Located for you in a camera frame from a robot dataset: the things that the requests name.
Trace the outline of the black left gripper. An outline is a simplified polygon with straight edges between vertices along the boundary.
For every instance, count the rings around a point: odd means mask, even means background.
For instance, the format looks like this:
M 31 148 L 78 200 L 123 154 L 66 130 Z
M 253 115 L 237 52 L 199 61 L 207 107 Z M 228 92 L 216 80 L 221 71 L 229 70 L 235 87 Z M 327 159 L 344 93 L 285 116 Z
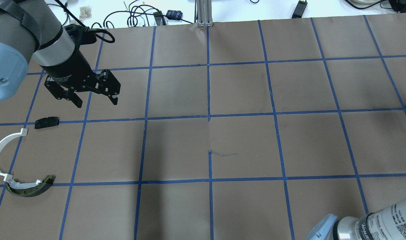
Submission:
M 74 50 L 60 64 L 41 67 L 48 75 L 44 85 L 54 97 L 67 97 L 67 101 L 81 108 L 83 101 L 77 93 L 94 92 L 107 96 L 113 105 L 118 104 L 121 83 L 109 69 L 95 73 L 80 50 Z

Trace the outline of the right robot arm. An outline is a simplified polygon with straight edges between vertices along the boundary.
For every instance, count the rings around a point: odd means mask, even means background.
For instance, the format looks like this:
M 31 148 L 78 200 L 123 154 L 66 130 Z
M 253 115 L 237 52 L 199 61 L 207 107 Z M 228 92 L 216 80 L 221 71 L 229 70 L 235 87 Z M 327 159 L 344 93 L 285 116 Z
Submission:
M 406 240 L 406 199 L 360 219 L 326 215 L 307 240 Z

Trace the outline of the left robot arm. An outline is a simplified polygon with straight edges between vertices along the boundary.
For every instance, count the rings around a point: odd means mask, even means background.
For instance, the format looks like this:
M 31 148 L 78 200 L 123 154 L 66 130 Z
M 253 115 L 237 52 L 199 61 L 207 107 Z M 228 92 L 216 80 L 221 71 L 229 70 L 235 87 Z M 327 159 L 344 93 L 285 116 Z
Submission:
M 118 103 L 121 83 L 110 70 L 95 73 L 80 46 L 101 39 L 105 29 L 81 23 L 63 26 L 44 0 L 0 0 L 0 101 L 17 93 L 34 60 L 47 74 L 45 87 L 57 99 L 81 108 L 78 92 Z

